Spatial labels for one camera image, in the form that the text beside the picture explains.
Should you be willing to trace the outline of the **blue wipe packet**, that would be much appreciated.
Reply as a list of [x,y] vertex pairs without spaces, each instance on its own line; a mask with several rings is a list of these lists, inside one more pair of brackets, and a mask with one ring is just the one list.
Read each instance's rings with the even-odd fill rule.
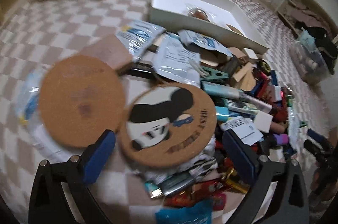
[[158,224],[211,223],[212,213],[213,201],[204,200],[193,207],[161,209],[155,213],[155,219]]

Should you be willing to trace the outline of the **wooden closet shelf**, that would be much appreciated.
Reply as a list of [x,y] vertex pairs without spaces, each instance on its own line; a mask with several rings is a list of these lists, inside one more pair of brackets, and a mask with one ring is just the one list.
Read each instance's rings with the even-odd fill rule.
[[283,0],[276,12],[296,38],[308,27],[324,29],[332,39],[337,35],[337,25],[315,0]]

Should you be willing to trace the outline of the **white shallow tray box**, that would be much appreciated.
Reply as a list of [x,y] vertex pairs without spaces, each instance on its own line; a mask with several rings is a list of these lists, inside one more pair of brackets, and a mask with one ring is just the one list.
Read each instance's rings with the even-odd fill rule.
[[269,49],[249,17],[229,0],[151,0],[148,21],[173,33],[202,33],[227,47],[258,54]]

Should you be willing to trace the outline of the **black bag on bin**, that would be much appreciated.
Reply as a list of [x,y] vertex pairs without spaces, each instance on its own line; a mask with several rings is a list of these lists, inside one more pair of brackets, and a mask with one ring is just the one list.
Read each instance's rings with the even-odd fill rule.
[[321,53],[331,75],[335,74],[334,67],[337,60],[337,46],[332,42],[328,32],[323,27],[307,27],[304,22],[295,23],[297,29],[305,29],[315,39],[315,45]]

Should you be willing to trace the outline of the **white mask packet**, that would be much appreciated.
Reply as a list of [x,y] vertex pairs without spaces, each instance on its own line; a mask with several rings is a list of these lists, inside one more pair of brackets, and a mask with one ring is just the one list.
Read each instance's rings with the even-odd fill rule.
[[152,58],[157,75],[166,79],[200,87],[200,54],[185,48],[176,34],[164,33]]

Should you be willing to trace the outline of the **green plastic clip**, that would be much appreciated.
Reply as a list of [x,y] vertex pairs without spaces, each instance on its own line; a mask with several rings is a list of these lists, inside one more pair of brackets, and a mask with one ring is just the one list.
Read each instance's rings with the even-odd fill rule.
[[213,69],[213,68],[203,66],[200,80],[218,83],[218,84],[225,84],[229,80],[229,75],[228,73],[222,72],[218,69]]

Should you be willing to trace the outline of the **black round gold tin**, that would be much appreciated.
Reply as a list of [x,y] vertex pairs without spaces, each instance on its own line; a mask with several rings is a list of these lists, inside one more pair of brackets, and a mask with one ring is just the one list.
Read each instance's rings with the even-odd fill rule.
[[266,76],[271,75],[271,67],[265,60],[259,60],[257,62],[257,69],[259,69]]

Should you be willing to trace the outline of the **clear plastic storage bin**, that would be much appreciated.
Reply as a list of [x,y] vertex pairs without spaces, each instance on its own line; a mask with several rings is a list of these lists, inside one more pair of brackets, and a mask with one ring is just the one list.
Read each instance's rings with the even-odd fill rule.
[[329,77],[329,69],[315,45],[315,38],[306,30],[290,47],[289,55],[301,79],[308,85],[317,85]]

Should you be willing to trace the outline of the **white cube box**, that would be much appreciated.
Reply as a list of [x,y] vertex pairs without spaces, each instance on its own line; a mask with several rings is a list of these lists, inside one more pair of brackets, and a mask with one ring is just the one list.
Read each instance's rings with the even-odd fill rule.
[[242,52],[250,59],[250,60],[258,60],[258,56],[256,55],[256,53],[249,48],[243,48]]

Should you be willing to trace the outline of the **panda cork coaster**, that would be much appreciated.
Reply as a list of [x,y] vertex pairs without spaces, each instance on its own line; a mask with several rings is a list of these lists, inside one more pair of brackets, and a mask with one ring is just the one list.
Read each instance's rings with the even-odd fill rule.
[[119,146],[131,161],[164,169],[196,157],[214,135],[214,103],[202,89],[161,84],[142,93],[124,113]]

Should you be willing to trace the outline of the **brown tape roll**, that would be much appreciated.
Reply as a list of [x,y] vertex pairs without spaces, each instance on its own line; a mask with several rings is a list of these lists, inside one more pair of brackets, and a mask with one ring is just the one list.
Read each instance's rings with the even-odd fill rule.
[[186,4],[186,15],[203,21],[214,22],[214,14],[189,3]]

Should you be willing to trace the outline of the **blue white sachet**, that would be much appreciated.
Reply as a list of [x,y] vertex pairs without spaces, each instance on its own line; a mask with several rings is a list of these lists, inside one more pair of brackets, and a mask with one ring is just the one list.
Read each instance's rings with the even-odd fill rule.
[[166,29],[146,21],[134,20],[123,26],[116,33],[118,40],[132,56],[132,62],[138,62],[146,50]]

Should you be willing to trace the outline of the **white cloth rag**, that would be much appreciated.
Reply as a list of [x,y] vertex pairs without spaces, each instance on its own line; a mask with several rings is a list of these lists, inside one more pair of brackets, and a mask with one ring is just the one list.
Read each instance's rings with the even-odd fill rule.
[[215,147],[216,139],[215,136],[213,136],[207,146],[191,160],[176,167],[157,171],[146,170],[142,171],[140,174],[146,181],[151,181],[155,184],[161,184],[169,177],[183,172],[188,172],[188,174],[190,174],[196,181],[200,181],[203,177],[218,167],[218,162],[214,157]]

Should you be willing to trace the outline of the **checkered bed sheet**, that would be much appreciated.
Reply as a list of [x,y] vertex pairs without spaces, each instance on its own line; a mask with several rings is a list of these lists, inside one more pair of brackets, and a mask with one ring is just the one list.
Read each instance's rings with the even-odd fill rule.
[[[269,45],[264,58],[278,79],[295,93],[298,117],[328,135],[326,106],[318,91],[299,77],[290,62],[291,31],[270,9],[253,0],[230,0],[249,17]],[[25,78],[38,66],[79,52],[148,13],[150,0],[24,0],[1,29],[1,196],[21,223],[27,223],[35,172],[43,159],[20,125],[15,104]]]

